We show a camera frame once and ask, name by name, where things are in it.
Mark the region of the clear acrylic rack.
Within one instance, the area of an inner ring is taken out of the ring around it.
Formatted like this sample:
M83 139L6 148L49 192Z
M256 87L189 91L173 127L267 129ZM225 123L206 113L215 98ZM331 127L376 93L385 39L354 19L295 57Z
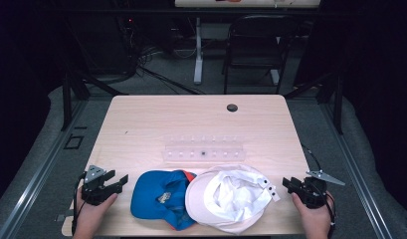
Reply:
M247 152L238 136L175 135L165 139L162 156L170 163L240 162Z

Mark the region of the person's right hand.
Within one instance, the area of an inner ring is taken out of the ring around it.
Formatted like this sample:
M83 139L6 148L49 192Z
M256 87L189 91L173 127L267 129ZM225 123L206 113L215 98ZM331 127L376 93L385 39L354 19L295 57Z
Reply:
M331 219L326 205L317 209L309 209L301 202L301 199L297 194L292 193L291 197L301 216L305 233L314 231L322 231L324 233L329 232Z

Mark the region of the person's left hand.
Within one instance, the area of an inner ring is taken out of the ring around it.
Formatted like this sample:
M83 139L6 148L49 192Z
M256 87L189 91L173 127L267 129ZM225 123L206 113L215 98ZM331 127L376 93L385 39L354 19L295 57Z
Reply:
M102 224L104 215L117 200L117 194L112 194L106 201L95 206L87 204L82 200L82 190L79 188L77 200L78 219L76 230L82 229L97 232Z

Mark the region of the black metal stand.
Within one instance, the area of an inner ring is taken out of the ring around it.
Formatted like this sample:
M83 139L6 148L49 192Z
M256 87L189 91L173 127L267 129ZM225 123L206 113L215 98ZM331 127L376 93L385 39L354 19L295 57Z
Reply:
M110 87L90 74L84 72L67 73L63 78L62 84L64 110L62 130L66 130L73 120L72 93L74 93L80 101L87 101L91 96L90 91L86 87L86 83L95 85L112 96L124 96L124 93Z
M339 73L327 73L313 81L303 84L296 90L285 94L287 100L293 99L296 96L308 91L315 85L322 84L316 100L320 104L326 104L331 96L334 96L333 100L333 112L332 112L332 123L339 134L343 134L341 126L341 116L342 116L342 103L343 103L343 78Z

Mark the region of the black computer equipment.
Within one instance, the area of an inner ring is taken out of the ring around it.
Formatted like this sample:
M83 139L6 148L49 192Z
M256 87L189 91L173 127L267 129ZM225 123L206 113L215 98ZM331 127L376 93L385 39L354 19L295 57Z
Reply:
M92 74L127 75L132 71L127 46L114 17L73 16L69 22Z

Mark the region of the aluminium floor rail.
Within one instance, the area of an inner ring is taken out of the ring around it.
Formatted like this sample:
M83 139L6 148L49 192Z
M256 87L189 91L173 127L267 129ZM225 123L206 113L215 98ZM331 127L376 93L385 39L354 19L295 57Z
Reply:
M378 208L378 205L371 194L364 177L358 167L357 162L346 142L343 134L340 134L334 126L332 111L328 105L319 106L328 127L331 130L333 138L337 141L337 144L343 154L343 163L346 171L351 179L351 182L357 192L358 198L364 208L364 211L370 221L377 239L393 239L389 228Z
M63 118L62 106L57 103L51 105L44 127L0 199L0 239L12 239L17 234L87 103L75 103L70 112L72 118L64 130L59 127L59 118Z

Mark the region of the white baseball cap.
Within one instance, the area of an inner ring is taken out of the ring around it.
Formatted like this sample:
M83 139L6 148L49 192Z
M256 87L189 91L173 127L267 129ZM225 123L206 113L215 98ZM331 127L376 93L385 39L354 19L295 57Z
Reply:
M279 200L276 186L259 170L245 164L222 164L190 182L185 207L197 223L239 235L263 216L272 201Z

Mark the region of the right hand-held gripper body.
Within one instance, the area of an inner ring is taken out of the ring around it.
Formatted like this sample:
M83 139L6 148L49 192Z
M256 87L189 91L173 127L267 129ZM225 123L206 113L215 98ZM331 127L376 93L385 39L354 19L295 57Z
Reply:
M327 185L329 183L344 186L345 183L320 170L310 170L302 184L303 195L301 201L310 208L320 208L326 202Z

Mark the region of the black folding chair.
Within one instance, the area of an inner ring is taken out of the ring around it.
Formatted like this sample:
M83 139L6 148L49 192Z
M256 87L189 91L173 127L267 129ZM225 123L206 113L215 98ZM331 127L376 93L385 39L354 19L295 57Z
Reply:
M228 93L230 69L277 70L279 92L299 22L286 15L246 15L231 24L223 63L223 93Z

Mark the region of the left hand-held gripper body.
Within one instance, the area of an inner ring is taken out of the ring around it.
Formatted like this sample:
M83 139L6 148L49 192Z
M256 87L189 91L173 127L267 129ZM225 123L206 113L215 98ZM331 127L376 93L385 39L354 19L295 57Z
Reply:
M91 165L86 173L82 189L82 200L91 205L100 205L108 198L108 190L102 181L106 171L98 166Z

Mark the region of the blue baseball cap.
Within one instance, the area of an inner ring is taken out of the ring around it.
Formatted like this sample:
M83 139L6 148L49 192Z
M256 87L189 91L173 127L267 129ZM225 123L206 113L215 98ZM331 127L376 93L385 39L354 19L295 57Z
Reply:
M164 220L173 230L184 230L195 224L185 206L185 194L196 177L185 170L144 172L137 179L130 202L135 218Z

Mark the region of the white background desk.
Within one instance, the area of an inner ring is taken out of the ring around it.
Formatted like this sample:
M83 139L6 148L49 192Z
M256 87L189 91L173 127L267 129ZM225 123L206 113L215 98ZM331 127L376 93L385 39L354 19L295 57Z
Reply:
M191 10L232 8L268 10L268 9L316 9L321 0L174 0L175 7ZM203 53L202 27L200 17L196 17L196 63L194 70L194 84L202 83Z

